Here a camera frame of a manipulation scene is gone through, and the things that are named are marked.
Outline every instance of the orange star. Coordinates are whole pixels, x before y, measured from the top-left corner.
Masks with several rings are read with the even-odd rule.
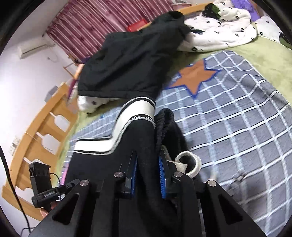
[[[195,97],[200,84],[212,79],[219,71],[218,69],[206,69],[205,59],[199,60],[193,66],[181,69],[179,71],[181,77],[169,88],[184,86]]]

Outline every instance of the silver screw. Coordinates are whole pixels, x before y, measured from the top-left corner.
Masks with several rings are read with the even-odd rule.
[[[89,184],[89,181],[88,180],[81,180],[80,181],[80,185],[81,186],[87,186]]]
[[[117,172],[115,172],[114,173],[114,176],[116,177],[116,178],[120,178],[120,177],[122,177],[124,174],[123,174],[123,172],[121,172],[121,171],[117,171]]]
[[[174,174],[173,174],[175,177],[177,177],[177,178],[180,178],[180,177],[182,177],[182,173],[181,172],[179,172],[179,171],[176,171],[176,172],[174,172]]]
[[[215,180],[209,180],[208,181],[208,185],[211,186],[211,187],[215,187],[217,185],[217,183],[216,183]]]

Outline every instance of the black cable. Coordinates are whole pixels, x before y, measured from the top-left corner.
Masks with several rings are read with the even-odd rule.
[[[50,173],[50,175],[55,175],[58,178],[59,186],[60,186],[61,185],[61,182],[60,182],[60,179],[59,179],[58,175],[56,175],[55,173]]]
[[[22,211],[22,214],[23,214],[23,216],[24,216],[24,218],[26,220],[27,228],[28,228],[28,231],[30,233],[30,229],[31,228],[29,226],[28,219],[27,219],[27,217],[26,217],[26,215],[24,213],[24,210],[23,210],[22,205],[21,205],[21,203],[19,201],[19,198],[18,198],[18,196],[17,196],[17,194],[15,192],[15,189],[13,187],[13,184],[12,184],[12,181],[11,181],[11,178],[10,178],[9,168],[8,168],[8,165],[7,165],[7,162],[6,162],[6,158],[4,156],[4,153],[3,153],[3,150],[1,148],[1,146],[0,146],[0,157],[1,157],[1,160],[2,160],[2,163],[3,163],[3,166],[4,166],[4,169],[5,169],[5,173],[6,173],[6,177],[7,177],[8,183],[9,183],[9,185],[11,187],[11,190],[12,190],[12,192],[13,192],[15,198],[16,198],[16,201],[17,201],[17,203],[18,203],[18,205],[20,207],[20,210]]]
[[[23,228],[22,230],[21,230],[21,232],[20,232],[20,237],[22,236],[22,233],[23,233],[23,231],[25,230],[25,229],[34,229],[34,228],[36,228],[36,226],[35,227],[30,227],[30,228],[28,228],[28,227],[25,227],[25,228]]]

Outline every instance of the striped curtain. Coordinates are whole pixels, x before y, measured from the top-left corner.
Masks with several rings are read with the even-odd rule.
[[[70,0],[46,32],[81,62],[101,48],[108,33],[126,31],[133,23],[150,22],[171,10],[170,0]]]

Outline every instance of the person's hand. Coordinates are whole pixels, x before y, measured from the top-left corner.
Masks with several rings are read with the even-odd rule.
[[[58,201],[53,201],[53,202],[51,202],[51,210],[53,210],[53,209],[56,207],[57,204],[58,204]],[[41,208],[39,211],[41,212],[41,215],[42,215],[43,218],[45,218],[45,217],[47,216],[47,214],[49,214],[49,213],[48,213],[45,209],[43,209],[43,208]]]

